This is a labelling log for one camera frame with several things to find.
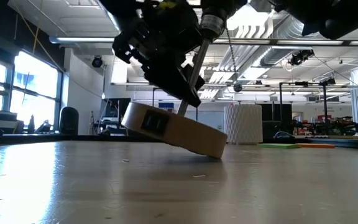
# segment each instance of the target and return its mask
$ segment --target wooden table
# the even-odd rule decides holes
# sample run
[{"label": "wooden table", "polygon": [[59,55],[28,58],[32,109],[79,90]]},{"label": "wooden table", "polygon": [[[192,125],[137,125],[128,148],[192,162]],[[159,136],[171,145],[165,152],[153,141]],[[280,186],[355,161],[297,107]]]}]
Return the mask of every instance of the wooden table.
[{"label": "wooden table", "polygon": [[0,223],[358,223],[358,150],[3,146]]}]

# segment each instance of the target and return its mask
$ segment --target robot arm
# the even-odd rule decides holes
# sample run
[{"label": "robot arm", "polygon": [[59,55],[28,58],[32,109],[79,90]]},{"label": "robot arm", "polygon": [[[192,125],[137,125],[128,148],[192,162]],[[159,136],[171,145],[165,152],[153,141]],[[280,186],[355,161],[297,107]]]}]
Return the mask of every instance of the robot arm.
[{"label": "robot arm", "polygon": [[[193,68],[181,66],[185,55],[199,46],[205,53],[208,43],[223,33],[226,21],[247,4],[247,0],[201,0],[203,16],[199,24],[186,0],[99,1],[121,32],[113,44],[116,56],[127,63],[134,57],[143,65],[150,83],[195,107],[201,103],[197,91],[204,80],[198,75],[198,65],[204,56],[198,57]],[[303,22],[303,35],[320,32],[337,39],[358,29],[358,0],[270,2],[276,11],[285,10]]]}]

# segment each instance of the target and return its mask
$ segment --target black label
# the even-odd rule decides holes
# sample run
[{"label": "black label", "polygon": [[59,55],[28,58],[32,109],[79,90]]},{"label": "black label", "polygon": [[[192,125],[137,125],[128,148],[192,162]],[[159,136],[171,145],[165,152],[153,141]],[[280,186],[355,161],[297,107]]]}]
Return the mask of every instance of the black label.
[{"label": "black label", "polygon": [[142,129],[163,136],[169,122],[169,116],[152,110],[147,110],[142,123]]}]

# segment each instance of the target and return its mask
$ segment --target speaker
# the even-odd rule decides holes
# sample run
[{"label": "speaker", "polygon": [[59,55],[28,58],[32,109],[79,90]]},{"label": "speaker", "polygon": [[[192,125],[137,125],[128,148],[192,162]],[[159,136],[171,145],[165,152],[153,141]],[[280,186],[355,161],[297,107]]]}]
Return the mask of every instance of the speaker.
[{"label": "speaker", "polygon": [[60,112],[60,134],[78,135],[78,111],[71,107],[65,107]]}]

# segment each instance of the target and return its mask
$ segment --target security camera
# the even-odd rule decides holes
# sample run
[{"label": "security camera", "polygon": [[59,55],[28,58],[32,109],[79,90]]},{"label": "security camera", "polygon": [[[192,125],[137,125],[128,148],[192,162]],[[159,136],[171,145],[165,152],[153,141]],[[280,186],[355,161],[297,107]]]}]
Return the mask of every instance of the security camera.
[{"label": "security camera", "polygon": [[239,93],[242,91],[242,85],[241,84],[234,84],[233,89],[236,93]]},{"label": "security camera", "polygon": [[102,56],[100,55],[96,55],[92,61],[92,66],[94,68],[100,68],[103,66],[103,60],[102,60]]}]

